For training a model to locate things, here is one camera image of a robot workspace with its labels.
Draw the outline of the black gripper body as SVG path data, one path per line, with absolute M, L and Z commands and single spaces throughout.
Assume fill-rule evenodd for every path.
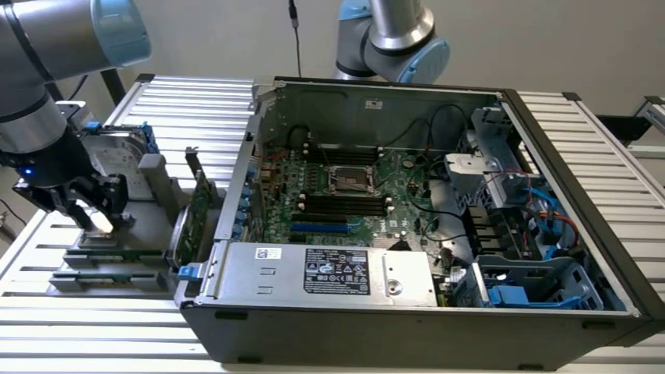
M 67 201 L 79 199 L 98 209 L 102 201 L 100 179 L 108 175 L 92 165 L 87 148 L 71 128 L 42 150 L 2 152 L 2 164 L 15 168 L 27 183 L 16 191 L 40 209 L 66 213 Z

